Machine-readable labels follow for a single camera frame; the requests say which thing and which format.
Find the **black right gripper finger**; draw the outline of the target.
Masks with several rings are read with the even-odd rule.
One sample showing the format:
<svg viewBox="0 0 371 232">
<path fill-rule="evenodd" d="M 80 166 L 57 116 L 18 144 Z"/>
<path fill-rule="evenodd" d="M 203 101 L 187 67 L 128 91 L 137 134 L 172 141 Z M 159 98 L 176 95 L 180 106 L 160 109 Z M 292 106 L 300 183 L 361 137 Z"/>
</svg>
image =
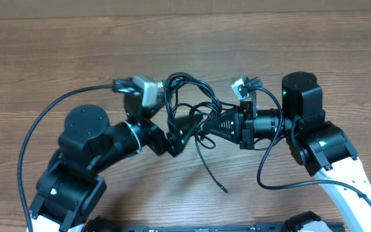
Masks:
<svg viewBox="0 0 371 232">
<path fill-rule="evenodd" d="M 235 106 L 233 108 L 230 108 L 226 111 L 224 111 L 219 117 L 212 119 L 210 121 L 211 124 L 236 124 L 238 122 L 238 112 L 239 107 Z"/>
<path fill-rule="evenodd" d="M 240 142 L 239 124 L 231 119 L 215 119 L 203 125 L 203 132 L 215 135 L 238 144 Z"/>
</svg>

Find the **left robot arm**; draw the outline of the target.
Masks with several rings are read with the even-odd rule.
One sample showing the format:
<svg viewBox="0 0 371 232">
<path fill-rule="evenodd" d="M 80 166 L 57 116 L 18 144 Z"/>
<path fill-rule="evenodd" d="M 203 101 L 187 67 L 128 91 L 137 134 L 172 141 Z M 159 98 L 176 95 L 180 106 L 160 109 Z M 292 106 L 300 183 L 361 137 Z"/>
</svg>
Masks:
<svg viewBox="0 0 371 232">
<path fill-rule="evenodd" d="M 100 172 L 139 154 L 144 146 L 156 155 L 180 154 L 196 132 L 202 114 L 169 119 L 164 132 L 151 121 L 157 108 L 129 113 L 111 125 L 105 110 L 86 104 L 67 114 L 59 147 L 36 184 L 30 211 L 33 229 L 69 231 L 84 224 L 107 185 Z"/>
</svg>

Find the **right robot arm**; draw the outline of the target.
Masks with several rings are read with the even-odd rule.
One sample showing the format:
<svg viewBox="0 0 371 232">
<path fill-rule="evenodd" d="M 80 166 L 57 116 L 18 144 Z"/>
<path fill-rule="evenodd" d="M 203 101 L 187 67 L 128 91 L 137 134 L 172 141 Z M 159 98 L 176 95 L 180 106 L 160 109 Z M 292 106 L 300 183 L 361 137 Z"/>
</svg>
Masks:
<svg viewBox="0 0 371 232">
<path fill-rule="evenodd" d="M 285 139 L 293 159 L 312 180 L 268 186 L 283 190 L 319 185 L 332 199 L 351 231 L 371 231 L 371 184 L 357 150 L 347 134 L 325 119 L 323 90 L 313 73 L 293 72 L 281 81 L 282 100 L 267 89 L 259 77 L 239 75 L 231 88 L 240 105 L 205 123 L 201 131 L 238 144 L 242 150 L 255 150 L 256 143 L 270 140 L 264 149 Z"/>
</svg>

